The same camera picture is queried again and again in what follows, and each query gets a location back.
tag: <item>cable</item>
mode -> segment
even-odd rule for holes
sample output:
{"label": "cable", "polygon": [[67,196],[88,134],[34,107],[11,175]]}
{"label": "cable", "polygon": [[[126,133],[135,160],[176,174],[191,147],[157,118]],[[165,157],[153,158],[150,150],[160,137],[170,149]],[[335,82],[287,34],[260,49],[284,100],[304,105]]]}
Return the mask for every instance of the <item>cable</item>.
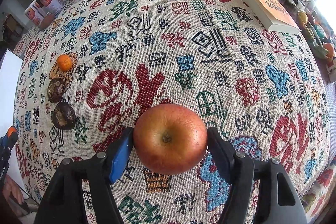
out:
{"label": "cable", "polygon": [[33,197],[31,196],[31,195],[29,195],[25,190],[23,190],[21,187],[20,187],[20,185],[18,185],[18,187],[27,195],[27,196],[29,196],[38,206],[40,206],[40,204],[35,200],[35,199],[33,199]]}

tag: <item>silver bolt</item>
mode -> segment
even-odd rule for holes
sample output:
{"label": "silver bolt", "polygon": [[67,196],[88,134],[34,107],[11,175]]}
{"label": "silver bolt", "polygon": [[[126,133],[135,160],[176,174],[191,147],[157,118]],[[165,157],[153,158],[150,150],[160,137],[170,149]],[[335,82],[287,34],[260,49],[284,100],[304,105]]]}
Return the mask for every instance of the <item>silver bolt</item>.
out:
{"label": "silver bolt", "polygon": [[236,156],[237,156],[238,158],[245,158],[245,153],[244,153],[244,152],[241,152],[241,151],[238,151],[238,152],[236,152]]}
{"label": "silver bolt", "polygon": [[272,163],[279,164],[280,160],[278,158],[271,158]]}
{"label": "silver bolt", "polygon": [[65,158],[65,159],[62,160],[62,163],[63,163],[64,165],[67,165],[67,164],[70,163],[70,161],[71,161],[70,158]]}
{"label": "silver bolt", "polygon": [[97,156],[97,158],[99,158],[99,159],[103,159],[103,158],[105,158],[106,153],[105,153],[105,152],[98,152],[96,156]]}

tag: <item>bright window light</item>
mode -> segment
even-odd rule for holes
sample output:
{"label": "bright window light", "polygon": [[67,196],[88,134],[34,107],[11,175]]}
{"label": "bright window light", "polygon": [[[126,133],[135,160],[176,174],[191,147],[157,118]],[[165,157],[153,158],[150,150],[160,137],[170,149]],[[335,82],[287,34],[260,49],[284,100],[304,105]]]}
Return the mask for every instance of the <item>bright window light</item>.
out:
{"label": "bright window light", "polygon": [[317,0],[316,6],[320,13],[328,21],[333,30],[336,31],[336,0]]}

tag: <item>patterned tablecloth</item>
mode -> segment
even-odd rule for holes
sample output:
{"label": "patterned tablecloth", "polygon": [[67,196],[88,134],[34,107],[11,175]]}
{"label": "patterned tablecloth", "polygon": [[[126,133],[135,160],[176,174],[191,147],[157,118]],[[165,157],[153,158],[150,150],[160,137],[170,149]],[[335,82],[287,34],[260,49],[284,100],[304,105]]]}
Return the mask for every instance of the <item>patterned tablecloth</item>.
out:
{"label": "patterned tablecloth", "polygon": [[[180,104],[250,157],[281,159],[300,196],[325,169],[329,116],[320,72],[301,35],[271,32],[242,0],[82,0],[16,48],[16,153],[26,188],[41,200],[64,157],[105,150],[149,107]],[[66,53],[73,68],[62,73]],[[74,130],[53,126],[47,87],[67,83]],[[95,223],[84,184],[89,222]],[[113,195],[126,223],[215,223],[229,192],[210,153],[192,170],[154,174],[132,151]],[[253,220],[258,184],[247,223]]]}

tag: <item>apple stem cavity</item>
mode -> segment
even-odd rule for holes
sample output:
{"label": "apple stem cavity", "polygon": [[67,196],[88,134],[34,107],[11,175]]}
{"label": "apple stem cavity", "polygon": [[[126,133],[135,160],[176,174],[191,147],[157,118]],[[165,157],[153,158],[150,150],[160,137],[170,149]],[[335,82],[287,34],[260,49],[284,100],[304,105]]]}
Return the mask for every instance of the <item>apple stem cavity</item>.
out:
{"label": "apple stem cavity", "polygon": [[164,143],[170,143],[171,142],[171,137],[166,133],[166,135],[162,136],[162,140]]}

